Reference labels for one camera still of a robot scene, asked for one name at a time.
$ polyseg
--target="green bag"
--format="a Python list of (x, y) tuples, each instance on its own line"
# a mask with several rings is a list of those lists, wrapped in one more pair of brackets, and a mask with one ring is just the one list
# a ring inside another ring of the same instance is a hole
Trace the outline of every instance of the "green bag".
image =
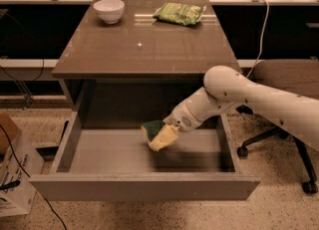
[(155, 19), (183, 26), (195, 25), (201, 18), (206, 6), (199, 7), (181, 3), (165, 3), (153, 15)]

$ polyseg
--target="speckled floor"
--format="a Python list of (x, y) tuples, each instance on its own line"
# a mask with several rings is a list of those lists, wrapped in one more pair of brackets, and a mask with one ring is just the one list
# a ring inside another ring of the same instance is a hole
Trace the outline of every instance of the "speckled floor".
[[(58, 143), (65, 109), (4, 110), (25, 131), (35, 146)], [(257, 115), (228, 115), (234, 144), (270, 129)], [(308, 148), (319, 174), (319, 152)], [(308, 180), (292, 139), (277, 136), (249, 148), (240, 160), (241, 171), (261, 177), (247, 201), (179, 202), (52, 202), (68, 229), (319, 229), (319, 194), (303, 193)], [(44, 171), (48, 171), (46, 162)], [(0, 229), (63, 229), (37, 193), (29, 215), (0, 218)]]

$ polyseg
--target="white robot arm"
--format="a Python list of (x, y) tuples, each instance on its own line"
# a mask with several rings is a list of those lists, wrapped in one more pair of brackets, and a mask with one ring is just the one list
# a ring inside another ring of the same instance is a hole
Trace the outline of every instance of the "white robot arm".
[(200, 88), (163, 121), (191, 131), (206, 119), (246, 105), (309, 146), (319, 150), (319, 101), (253, 83), (225, 66), (204, 76)]

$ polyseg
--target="brown tabletop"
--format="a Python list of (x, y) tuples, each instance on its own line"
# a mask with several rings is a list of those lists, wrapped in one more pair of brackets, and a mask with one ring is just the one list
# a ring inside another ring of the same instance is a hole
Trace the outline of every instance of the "brown tabletop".
[(239, 71), (209, 2), (185, 3), (207, 7), (195, 26), (183, 27), (153, 19), (152, 14), (159, 5), (155, 6), (151, 0), (126, 0), (122, 19), (108, 25), (96, 16), (92, 4), (53, 76), (62, 79), (174, 77), (204, 74), (216, 65)]

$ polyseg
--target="bowl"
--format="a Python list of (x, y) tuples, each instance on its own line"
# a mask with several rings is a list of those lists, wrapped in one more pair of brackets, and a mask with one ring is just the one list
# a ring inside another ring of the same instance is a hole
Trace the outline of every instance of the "bowl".
[(101, 0), (93, 5), (98, 17), (107, 24), (117, 23), (123, 16), (124, 7), (121, 0)]

